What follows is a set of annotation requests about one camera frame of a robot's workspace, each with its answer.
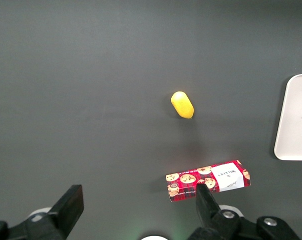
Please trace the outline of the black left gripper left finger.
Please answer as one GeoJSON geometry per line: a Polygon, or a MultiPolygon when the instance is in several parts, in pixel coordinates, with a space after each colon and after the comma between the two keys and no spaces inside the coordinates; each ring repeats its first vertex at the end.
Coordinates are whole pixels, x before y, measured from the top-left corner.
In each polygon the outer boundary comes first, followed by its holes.
{"type": "Polygon", "coordinates": [[[26,220],[27,239],[63,240],[84,210],[82,185],[72,185],[48,212],[38,211],[26,220]]]}

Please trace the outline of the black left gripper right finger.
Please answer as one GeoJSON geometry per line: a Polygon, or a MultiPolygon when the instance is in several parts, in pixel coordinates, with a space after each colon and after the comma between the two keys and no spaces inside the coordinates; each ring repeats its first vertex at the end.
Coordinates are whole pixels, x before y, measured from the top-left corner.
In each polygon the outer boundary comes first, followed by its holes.
{"type": "Polygon", "coordinates": [[[188,238],[192,240],[234,240],[240,229],[240,216],[221,209],[206,184],[196,186],[196,210],[202,226],[188,238]]]}

